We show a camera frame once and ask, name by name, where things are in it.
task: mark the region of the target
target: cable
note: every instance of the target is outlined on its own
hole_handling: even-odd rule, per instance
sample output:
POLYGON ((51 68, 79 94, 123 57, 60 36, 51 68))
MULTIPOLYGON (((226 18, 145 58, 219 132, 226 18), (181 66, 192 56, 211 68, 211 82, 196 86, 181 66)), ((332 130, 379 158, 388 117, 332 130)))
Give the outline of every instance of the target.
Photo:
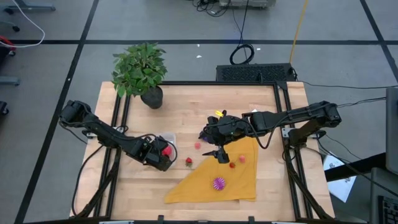
MULTIPOLYGON (((312 151, 314 151, 314 152, 316 152, 316 153, 318 153, 320 156, 323 156, 323 154, 322 153, 320 153, 318 150, 315 150, 315 149, 312 149, 312 148, 310 148, 310 147, 304 147, 304 148, 306 148, 306 149, 309 149, 309 150, 312 150, 312 151)), ((322 152, 324 152, 326 155, 329 155, 329 152, 325 152, 323 149, 320 149, 322 152)), ((346 162, 349 162, 349 163, 351 163, 351 161, 348 161, 348 160, 346 160, 346 159, 342 159, 342 158, 339 158, 340 160, 344 160, 344 161, 346 161, 346 162)))
POLYGON ((39 41, 39 43, 30 44, 30 45, 24 45, 24 46, 13 46, 13 45, 5 44, 5 43, 3 43, 3 42, 1 42, 1 41, 0 41, 0 44, 4 45, 4 46, 6 46, 6 47, 16 47, 16 48, 24 48, 24 47, 34 47, 34 46, 38 46, 38 45, 41 44, 41 43, 43 42, 43 40, 44 40, 44 37, 45 37, 45 32, 44 32, 44 30, 42 30, 42 28, 40 28, 38 25, 36 25, 36 23, 34 23, 31 19, 29 19, 29 18, 25 15, 25 13, 24 13, 24 12, 22 11, 22 9, 19 7, 18 3, 15 2, 15 0, 12 0, 12 1, 13 1, 13 3, 17 6, 17 8, 19 9, 19 11, 22 13, 22 15, 23 15, 29 22, 31 22, 33 25, 35 25, 40 31, 42 31, 43 37, 42 37, 42 39, 39 41))
MULTIPOLYGON (((242 34, 242 31, 241 31, 241 28, 239 27, 238 22, 236 22, 234 7, 232 7, 231 9, 232 9, 232 17, 234 18, 234 21, 235 21, 236 27, 238 28, 239 33, 241 34, 241 38, 239 40, 238 46, 236 46, 236 47, 239 47, 240 43, 243 41, 243 34, 242 34)), ((244 50, 244 57, 247 60, 248 59, 248 55, 246 54, 246 48, 243 48, 243 50, 244 50)))
POLYGON ((293 54, 294 54, 294 48, 296 46, 296 40, 297 37, 299 36, 299 30, 301 28, 301 23, 303 22, 304 14, 305 14, 305 9, 307 8, 308 0, 305 0, 303 10, 300 15, 300 20, 298 21, 296 33, 294 35, 294 40, 293 40, 293 45, 292 45, 292 50, 290 51, 290 57, 289 57, 289 63, 292 64, 293 62, 293 54))
POLYGON ((357 89, 357 90, 373 90, 373 89, 381 89, 381 88, 398 87, 398 85, 377 86, 377 87, 356 87, 356 86, 341 86, 341 85, 317 85, 317 84, 311 84, 311 83, 305 82, 305 81, 300 81, 300 82, 306 83, 306 84, 308 84, 310 86, 319 86, 319 87, 328 87, 328 88, 352 88, 352 89, 357 89))
POLYGON ((232 52, 231 56, 229 56, 229 62, 231 63, 231 65, 245 65, 245 64, 248 64, 254 58, 254 47, 251 44, 243 44, 243 29, 244 29, 244 24, 246 22, 246 14, 248 13, 248 7, 249 7, 249 1, 246 2, 246 8, 244 10, 244 17, 243 17, 243 23, 242 23, 242 29, 240 29, 238 23, 236 22, 235 12, 234 12, 234 9, 232 8, 233 18, 234 18, 236 26, 238 27, 238 30, 241 33, 241 37, 239 39, 238 46, 232 52), (235 53, 238 50, 240 50, 240 49, 244 49, 244 56, 245 56, 246 60, 244 62, 241 62, 241 63, 235 63, 234 60, 233 60, 233 57, 235 56, 235 53), (250 50, 249 58, 248 58, 248 56, 246 54, 246 49, 250 50))
POLYGON ((361 103, 372 103, 372 102, 381 101, 381 100, 386 100, 386 97, 372 98, 372 99, 367 99, 367 100, 359 100, 358 102, 355 102, 355 103, 344 103, 342 105, 337 105, 337 107, 343 108, 346 106, 354 106, 354 105, 359 105, 361 103))
MULTIPOLYGON (((287 161, 286 161, 286 153, 287 153, 287 152, 289 152, 289 150, 286 150, 286 151, 283 150, 283 151, 282 151, 282 159, 283 159, 285 162, 287 162, 287 161)), ((294 156, 293 156, 292 158, 290 158, 290 161, 289 161, 289 162, 292 162, 292 161, 296 158, 296 155, 297 155, 297 154, 296 154, 295 151, 293 151, 293 152, 294 152, 294 156)))
POLYGON ((341 159, 341 158, 339 158, 339 157, 333 155, 332 153, 329 153, 329 152, 322 146, 321 142, 319 141, 319 138, 317 138, 317 141, 318 141, 319 146, 320 146, 320 147, 324 150, 324 152, 326 152, 328 155, 333 156, 333 157, 336 158, 336 159, 339 159, 347 168, 349 168, 350 170, 352 170, 352 171, 355 172, 356 174, 363 176, 365 179, 367 179, 368 181, 370 181, 372 184, 375 184, 375 185, 379 186, 380 188, 382 188, 383 190, 389 192, 390 194, 392 194, 392 195, 398 197, 398 194, 397 194, 397 193, 395 193, 395 192, 393 192, 392 190, 388 189, 387 187, 385 187, 385 186, 383 186, 383 185, 381 185, 381 184, 379 184, 379 183, 377 183, 377 182, 371 180, 369 177, 366 177, 363 173, 361 173, 360 171, 356 170, 354 167, 350 166, 347 162, 345 162, 345 159, 341 159))
POLYGON ((65 127, 65 126, 61 123, 61 121, 58 122, 58 123, 59 123, 59 125, 60 125, 63 129, 69 131, 69 132, 70 132, 74 137, 76 137, 79 141, 81 141, 81 142, 84 143, 84 144, 87 144, 86 141, 82 140, 82 139, 81 139, 79 136, 77 136, 72 130, 70 130, 70 129, 68 129, 67 127, 65 127))
POLYGON ((350 88, 350 89, 356 89, 356 90, 374 90, 374 89, 382 89, 382 88, 394 88, 394 87, 398 87, 398 85, 392 85, 392 86, 371 86, 371 87, 356 87, 356 86, 342 86, 342 85, 319 85, 319 84, 312 84, 306 81, 302 81, 299 80, 297 77, 297 72, 296 70, 291 67, 289 69, 289 72, 292 73, 292 75, 294 76, 294 79, 296 82, 302 82, 305 84, 308 84, 310 86, 317 86, 317 87, 327 87, 327 88, 350 88))
MULTIPOLYGON (((318 107, 318 108, 315 108, 315 109, 312 109, 312 110, 309 110, 309 111, 319 110, 319 109, 322 109, 322 108, 325 108, 325 107, 329 106, 330 104, 331 104, 331 103, 328 103, 328 104, 325 104, 325 105, 323 105, 323 106, 320 106, 320 107, 318 107)), ((308 113, 308 111, 302 111, 302 112, 297 112, 297 113, 291 113, 290 115, 291 115, 291 116, 296 116, 296 115, 305 114, 305 113, 308 113)), ((267 149, 268 146, 269 146, 269 144, 271 143, 271 138, 272 138, 272 135, 274 134, 274 131, 275 131, 276 127, 278 127, 279 124, 280 124, 281 122, 283 122, 283 121, 284 121, 286 118, 288 118, 288 117, 289 117, 289 115, 284 116, 282 119, 280 119, 278 122, 276 122, 276 124, 272 127, 272 131, 271 131, 271 133, 270 133, 270 135, 269 135, 268 142, 267 142, 267 145, 266 145, 265 147, 260 143, 259 137, 258 137, 257 133, 255 132, 253 126, 252 126, 248 121, 246 121, 246 120, 242 120, 242 121, 244 121, 245 123, 250 124, 250 128, 253 130, 253 133, 254 133, 254 135, 255 135, 255 137, 256 137, 256 140, 257 140, 257 142, 259 143, 260 147, 261 147, 262 149, 267 149)))
MULTIPOLYGON (((95 122, 95 121, 85 121, 85 122, 80 122, 80 123, 76 122, 76 123, 70 123, 70 124, 79 124, 79 125, 83 125, 83 124, 89 124, 89 123, 96 123, 96 122, 95 122)), ((126 125, 124 125, 124 126, 119 126, 119 127, 117 127, 116 129, 118 129, 118 128, 120 128, 120 127, 123 127, 123 128, 124 128, 123 134, 129 129, 129 127, 126 126, 126 125)), ((133 136, 122 137, 122 136, 114 135, 113 133, 111 133, 111 132, 109 132, 109 131, 108 131, 108 133, 109 133, 110 135, 112 135, 112 137, 114 137, 114 138, 118 138, 118 139, 122 139, 122 140, 127 140, 127 141, 132 141, 132 140, 135 140, 135 139, 137 139, 137 138, 143 138, 143 137, 146 137, 146 136, 153 136, 153 137, 154 137, 154 140, 156 140, 156 141, 163 141, 163 142, 167 142, 167 143, 171 144, 171 145, 173 146, 174 152, 175 152, 175 158, 172 160, 172 162, 174 162, 174 161, 177 159, 177 154, 178 154, 178 152, 177 152, 177 148, 175 147, 175 145, 174 145, 173 143, 167 141, 167 140, 159 139, 155 134, 143 134, 142 136, 138 136, 138 137, 133 137, 133 136)))
POLYGON ((74 214, 74 216, 77 216, 77 213, 75 210, 75 198, 76 198, 77 188, 79 186, 81 172, 82 172, 84 166, 86 165, 86 163, 88 162, 88 160, 90 160, 95 154, 97 154, 97 152, 99 152, 102 147, 103 147, 103 145, 101 145, 99 148, 97 148, 97 150, 95 150, 91 155, 89 155, 80 167, 79 173, 77 175, 75 190, 73 191, 73 197, 72 197, 72 213, 74 214))
POLYGON ((329 135, 325 134, 326 137, 328 137, 330 140, 337 142, 338 144, 340 144, 340 146, 343 146, 351 155, 353 155, 354 157, 356 157, 357 159, 361 160, 361 158, 359 158, 358 156, 356 156, 355 154, 353 154, 343 143, 337 141, 336 139, 332 139, 331 137, 329 137, 329 135))
POLYGON ((198 0, 196 5, 195 5, 195 0, 191 0, 191 1, 192 1, 192 6, 196 7, 198 12, 206 12, 211 17, 221 17, 228 10, 229 5, 231 4, 232 0, 229 0, 229 2, 227 3, 227 5, 225 7, 219 9, 216 12, 211 11, 213 9, 214 5, 217 3, 216 0, 207 0, 207 1, 206 0, 198 0))

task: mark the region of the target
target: white paper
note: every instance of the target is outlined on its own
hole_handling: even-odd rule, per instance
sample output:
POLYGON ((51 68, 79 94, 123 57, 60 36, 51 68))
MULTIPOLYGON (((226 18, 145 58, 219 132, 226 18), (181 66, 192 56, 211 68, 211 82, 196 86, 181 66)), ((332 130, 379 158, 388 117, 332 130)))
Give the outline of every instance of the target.
MULTIPOLYGON (((328 170, 341 165, 344 164, 339 159, 336 159, 333 156, 326 156, 325 160, 323 161, 323 170, 328 170)), ((355 178, 356 176, 353 176, 328 182, 329 192, 345 203, 349 193, 351 192, 351 189, 353 188, 355 178)))

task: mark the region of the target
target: purple toy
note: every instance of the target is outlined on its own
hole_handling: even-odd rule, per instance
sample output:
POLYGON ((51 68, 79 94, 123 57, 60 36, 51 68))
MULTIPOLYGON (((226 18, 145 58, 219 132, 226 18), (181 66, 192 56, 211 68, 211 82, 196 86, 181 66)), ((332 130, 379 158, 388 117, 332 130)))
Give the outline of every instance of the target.
POLYGON ((214 179, 213 181, 213 187, 216 190, 223 190, 225 187, 225 180, 222 179, 221 177, 217 177, 216 179, 214 179))

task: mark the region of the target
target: orange towel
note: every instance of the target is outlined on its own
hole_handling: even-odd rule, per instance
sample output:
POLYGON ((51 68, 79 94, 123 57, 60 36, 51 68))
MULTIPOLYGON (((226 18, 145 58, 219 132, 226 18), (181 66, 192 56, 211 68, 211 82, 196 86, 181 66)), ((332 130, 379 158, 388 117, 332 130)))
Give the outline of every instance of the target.
POLYGON ((219 164, 217 159, 205 159, 190 175, 184 178, 165 196, 165 203, 174 202, 219 202, 224 200, 256 199, 256 171, 258 145, 255 139, 243 138, 224 147, 230 162, 236 164, 219 164), (239 161, 244 155, 245 163, 239 161), (223 190, 213 188, 213 180, 224 178, 223 190))

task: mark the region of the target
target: red ball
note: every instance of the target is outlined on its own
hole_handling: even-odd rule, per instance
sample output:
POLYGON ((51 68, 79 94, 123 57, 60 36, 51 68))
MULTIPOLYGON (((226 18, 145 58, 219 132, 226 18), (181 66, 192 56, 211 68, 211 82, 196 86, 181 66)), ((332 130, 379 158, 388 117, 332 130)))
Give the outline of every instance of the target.
POLYGON ((162 151, 163 156, 169 156, 172 153, 172 148, 170 146, 167 146, 165 149, 162 151))
POLYGON ((200 146, 201 146, 200 142, 195 142, 195 149, 200 149, 200 146))

